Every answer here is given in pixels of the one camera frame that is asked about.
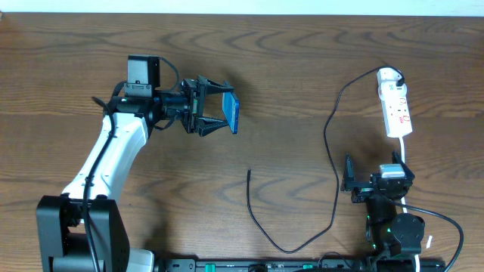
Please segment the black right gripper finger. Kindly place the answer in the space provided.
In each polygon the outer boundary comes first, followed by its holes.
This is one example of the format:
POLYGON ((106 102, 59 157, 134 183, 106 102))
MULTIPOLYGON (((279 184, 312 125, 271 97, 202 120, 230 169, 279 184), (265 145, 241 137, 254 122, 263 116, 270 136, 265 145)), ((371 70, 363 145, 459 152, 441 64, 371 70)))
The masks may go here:
POLYGON ((405 173, 405 163, 403 162, 401 155, 396 150, 392 152, 391 172, 393 174, 405 173))
POLYGON ((355 184, 356 184, 356 179, 355 179, 355 173, 353 168, 353 162, 350 155, 346 154, 341 190, 351 191, 355 187, 355 184))

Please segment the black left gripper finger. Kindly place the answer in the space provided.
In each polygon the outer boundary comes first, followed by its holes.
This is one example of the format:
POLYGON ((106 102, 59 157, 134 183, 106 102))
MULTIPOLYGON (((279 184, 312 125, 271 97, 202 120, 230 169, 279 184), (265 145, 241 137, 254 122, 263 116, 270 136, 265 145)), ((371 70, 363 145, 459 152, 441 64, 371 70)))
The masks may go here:
POLYGON ((197 89, 200 94, 203 95, 220 94, 234 91, 234 87, 227 82, 218 83, 204 76, 197 77, 197 89))
POLYGON ((195 121, 196 121, 196 125, 195 125, 196 131, 201 137, 205 137, 208 134, 220 128, 224 128, 225 126, 228 126, 227 120, 214 119, 209 117, 197 117, 195 121))

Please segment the blue Samsung Galaxy smartphone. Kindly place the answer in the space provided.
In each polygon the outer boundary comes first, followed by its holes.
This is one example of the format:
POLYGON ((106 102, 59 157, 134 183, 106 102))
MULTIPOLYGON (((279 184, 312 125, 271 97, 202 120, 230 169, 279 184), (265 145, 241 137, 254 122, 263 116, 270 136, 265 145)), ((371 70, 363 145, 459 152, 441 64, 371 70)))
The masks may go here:
POLYGON ((226 81, 224 85, 231 87, 231 91, 224 92, 222 95, 222 112, 225 117, 225 121, 228 123, 228 127, 231 129, 232 134, 237 134, 239 114, 240 114, 240 100, 238 99, 234 88, 226 81))

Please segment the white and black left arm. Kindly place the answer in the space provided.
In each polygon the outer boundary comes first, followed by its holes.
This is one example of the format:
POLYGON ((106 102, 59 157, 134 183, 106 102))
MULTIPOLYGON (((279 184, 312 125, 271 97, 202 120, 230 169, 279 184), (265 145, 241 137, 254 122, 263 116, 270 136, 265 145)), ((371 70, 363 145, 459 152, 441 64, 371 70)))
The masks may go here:
POLYGON ((234 121, 234 87, 206 77, 185 79, 173 91, 151 82, 122 81, 103 109, 101 133, 85 164, 63 192, 36 208, 44 271, 156 271, 155 254, 134 249, 118 201, 130 168, 158 122, 181 121, 203 137, 234 121))

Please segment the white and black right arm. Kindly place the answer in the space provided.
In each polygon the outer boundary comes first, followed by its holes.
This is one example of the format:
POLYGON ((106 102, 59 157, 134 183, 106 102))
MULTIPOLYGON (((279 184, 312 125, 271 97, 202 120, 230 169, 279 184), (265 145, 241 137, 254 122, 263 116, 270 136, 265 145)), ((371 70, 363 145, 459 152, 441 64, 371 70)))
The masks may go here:
POLYGON ((368 181, 357 181, 353 161, 345 158, 342 190, 352 193, 353 203, 364 203, 368 212, 366 236, 374 253, 365 260, 368 271, 414 271, 421 253, 424 220, 399 213, 396 206, 413 184, 414 174, 394 151, 392 163, 383 164, 368 181))

